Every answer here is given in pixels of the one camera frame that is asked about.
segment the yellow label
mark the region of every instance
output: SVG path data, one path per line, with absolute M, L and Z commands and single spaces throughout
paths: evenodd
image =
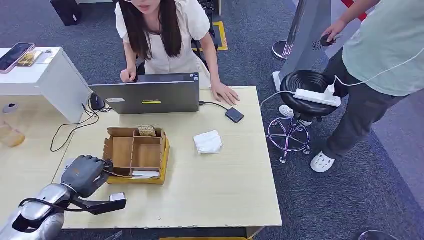
M 161 101 L 142 101 L 142 104 L 161 104 Z

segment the light wood tabletop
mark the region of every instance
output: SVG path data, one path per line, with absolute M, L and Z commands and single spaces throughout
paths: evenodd
M 58 127 L 69 123 L 43 96 L 0 96 L 0 112 L 9 103 L 17 103 L 17 110 L 0 115 L 0 119 L 21 131 L 25 140 L 14 148 L 0 144 L 0 224 L 23 199 L 36 197 L 52 183 L 67 145 L 50 152 L 50 144 Z M 62 145 L 70 131 L 63 129 L 54 146 Z
M 225 110 L 204 105 L 199 112 L 118 115 L 100 113 L 97 124 L 79 129 L 63 158 L 103 155 L 107 128 L 153 125 L 166 132 L 170 153 L 164 185 L 105 184 L 91 200 L 104 201 L 124 192 L 124 210 L 91 215 L 67 212 L 65 229 L 203 228 L 281 226 L 273 172 L 256 87 L 233 87 L 241 102 L 235 107 L 244 119 L 238 124 Z M 209 89 L 200 101 L 212 101 Z M 193 137 L 217 130 L 223 148 L 218 154 L 198 154 Z

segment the orange item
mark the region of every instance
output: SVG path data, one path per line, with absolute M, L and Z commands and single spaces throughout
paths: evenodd
M 14 148 L 22 144 L 25 135 L 17 129 L 11 127 L 7 122 L 0 120 L 0 143 Z

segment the black cable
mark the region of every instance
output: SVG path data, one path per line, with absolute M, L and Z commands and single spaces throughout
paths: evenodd
M 38 198 L 26 198 L 19 203 L 19 207 L 23 206 L 25 202 L 37 202 L 37 203 L 44 204 L 44 205 L 47 205 L 49 207 L 59 209 L 59 210 L 62 210 L 62 211 L 66 211 L 66 212 L 75 212 L 75 213 L 87 212 L 87 209 L 84 209 L 84 208 L 82 208 L 82 209 L 72 209 L 72 208 L 61 207 L 61 206 L 58 206 L 56 204 L 53 204 L 53 203 L 50 203 L 48 201 L 44 201 L 44 200 L 41 200 L 41 199 L 38 199 Z
M 81 105 L 82 105 L 82 108 L 84 109 L 84 112 L 88 115 L 88 118 L 87 118 L 86 120 L 82 121 L 82 122 L 78 122 L 78 123 L 65 123 L 65 124 L 60 125 L 60 126 L 59 126 L 59 128 L 57 129 L 56 133 L 54 134 L 53 139 L 51 140 L 51 144 L 50 144 L 50 151 L 51 151 L 52 153 L 55 153 L 55 152 L 57 152 L 57 151 L 61 150 L 62 148 L 64 148 L 64 147 L 65 147 L 65 145 L 68 143 L 69 139 L 71 138 L 72 133 L 74 133 L 76 130 L 81 129 L 81 128 L 84 128 L 84 127 L 87 127 L 87 126 L 91 126 L 91 125 L 96 124 L 96 123 L 99 121 L 99 119 L 100 119 L 100 117 L 99 117 L 99 115 L 98 115 L 98 113 L 99 113 L 99 112 L 107 113 L 107 112 L 109 112 L 109 111 L 112 109 L 111 107 L 108 107 L 108 108 L 105 108 L 105 109 L 100 109 L 100 110 L 98 110 L 98 111 L 94 111 L 94 110 L 92 109 L 91 105 L 90 105 L 90 104 L 88 104 L 88 108 L 91 110 L 91 111 L 89 111 L 89 110 L 87 110 L 86 106 L 84 106 L 84 104 L 82 104 L 82 103 L 81 103 Z M 62 146 L 60 146 L 58 149 L 53 150 L 53 143 L 55 142 L 55 138 L 56 138 L 56 136 L 58 135 L 58 133 L 59 133 L 59 131 L 61 130 L 61 128 L 62 128 L 62 127 L 64 127 L 64 126 L 70 126 L 70 125 L 80 125 L 80 124 L 84 124 L 84 123 L 86 123 L 88 120 L 93 119 L 93 118 L 96 118 L 95 122 L 92 122 L 92 123 L 89 123 L 89 124 L 86 124 L 86 125 L 82 125 L 82 126 L 78 126 L 78 127 L 74 128 L 74 129 L 73 129 L 73 130 L 69 133 L 69 135 L 67 136 L 67 139 L 66 139 L 66 141 L 63 143 L 63 145 L 62 145 Z
M 203 105 L 205 105 L 205 104 L 213 104 L 213 105 L 219 106 L 219 107 L 221 107 L 221 108 L 223 108 L 223 109 L 225 109 L 225 110 L 229 111 L 229 109 L 228 109 L 228 108 L 226 108 L 225 106 L 220 105 L 220 104 L 218 104 L 218 103 L 210 102 L 210 101 L 199 101 L 199 105 L 200 105 L 200 106 L 203 106 Z

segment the napkin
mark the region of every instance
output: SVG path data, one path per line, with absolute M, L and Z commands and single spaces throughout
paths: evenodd
M 217 154 L 223 146 L 216 130 L 194 136 L 194 143 L 199 154 Z

